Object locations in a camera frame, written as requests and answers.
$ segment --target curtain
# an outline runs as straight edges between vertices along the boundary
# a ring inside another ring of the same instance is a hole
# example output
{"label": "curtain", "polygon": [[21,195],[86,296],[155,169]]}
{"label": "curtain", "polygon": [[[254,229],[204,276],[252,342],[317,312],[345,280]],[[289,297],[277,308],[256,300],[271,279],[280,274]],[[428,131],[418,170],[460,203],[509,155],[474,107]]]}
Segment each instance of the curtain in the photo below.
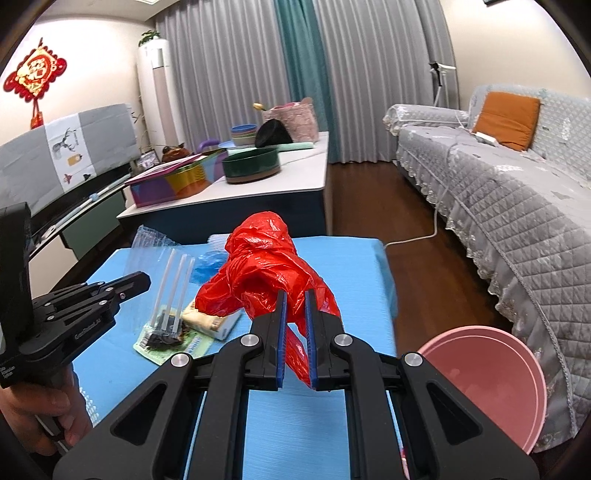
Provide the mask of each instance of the curtain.
{"label": "curtain", "polygon": [[181,0],[156,27],[170,42],[190,148],[260,124],[254,102],[290,101],[273,0]]}
{"label": "curtain", "polygon": [[[438,0],[314,0],[314,6],[332,78],[340,160],[391,161],[395,139],[382,125],[385,111],[395,103],[432,105],[430,57],[441,54],[454,64],[441,5]],[[443,44],[435,46],[441,39]],[[447,82],[453,83],[452,76]]]}
{"label": "curtain", "polygon": [[313,0],[275,0],[286,61],[291,100],[314,100],[321,131],[329,131],[329,161],[339,158],[338,131],[333,110],[324,45]]}

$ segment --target orange pillow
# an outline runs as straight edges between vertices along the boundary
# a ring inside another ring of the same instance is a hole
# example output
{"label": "orange pillow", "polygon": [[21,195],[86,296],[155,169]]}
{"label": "orange pillow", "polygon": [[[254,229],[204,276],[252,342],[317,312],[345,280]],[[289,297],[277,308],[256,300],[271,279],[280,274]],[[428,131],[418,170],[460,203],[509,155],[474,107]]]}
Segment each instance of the orange pillow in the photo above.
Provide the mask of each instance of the orange pillow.
{"label": "orange pillow", "polygon": [[491,92],[486,95],[473,131],[495,137],[501,145],[513,150],[524,151],[534,138],[539,114],[539,98]]}

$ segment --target pink bucket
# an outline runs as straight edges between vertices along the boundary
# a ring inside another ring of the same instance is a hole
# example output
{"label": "pink bucket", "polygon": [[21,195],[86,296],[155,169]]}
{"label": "pink bucket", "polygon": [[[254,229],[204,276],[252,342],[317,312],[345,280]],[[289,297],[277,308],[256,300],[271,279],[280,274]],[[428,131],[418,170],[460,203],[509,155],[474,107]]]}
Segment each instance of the pink bucket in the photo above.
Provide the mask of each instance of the pink bucket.
{"label": "pink bucket", "polygon": [[530,453],[546,415],[546,383],[531,351],[501,330],[469,326],[442,333],[418,352]]}

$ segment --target gray curtain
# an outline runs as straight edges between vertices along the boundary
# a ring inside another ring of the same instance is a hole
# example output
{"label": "gray curtain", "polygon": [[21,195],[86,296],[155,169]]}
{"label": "gray curtain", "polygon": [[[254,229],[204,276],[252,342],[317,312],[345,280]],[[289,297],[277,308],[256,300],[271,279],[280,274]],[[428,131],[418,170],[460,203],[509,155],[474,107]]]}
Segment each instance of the gray curtain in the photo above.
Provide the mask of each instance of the gray curtain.
{"label": "gray curtain", "polygon": [[[341,162],[391,161],[395,140],[382,125],[385,111],[395,103],[432,105],[429,61],[455,65],[439,0],[314,4],[332,77]],[[440,106],[457,106],[456,76],[446,83],[452,86]]]}
{"label": "gray curtain", "polygon": [[171,44],[181,113],[192,149],[261,123],[252,108],[290,101],[273,0],[181,0],[156,17]]}

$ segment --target rainbow colored box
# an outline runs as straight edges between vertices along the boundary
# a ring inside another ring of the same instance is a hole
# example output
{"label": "rainbow colored box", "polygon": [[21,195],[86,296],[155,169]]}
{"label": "rainbow colored box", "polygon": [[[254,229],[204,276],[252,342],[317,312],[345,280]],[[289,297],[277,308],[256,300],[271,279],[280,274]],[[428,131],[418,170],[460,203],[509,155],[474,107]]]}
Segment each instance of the rainbow colored box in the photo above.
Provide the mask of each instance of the rainbow colored box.
{"label": "rainbow colored box", "polygon": [[223,177],[225,149],[194,155],[151,168],[125,182],[136,206],[146,207],[198,194]]}

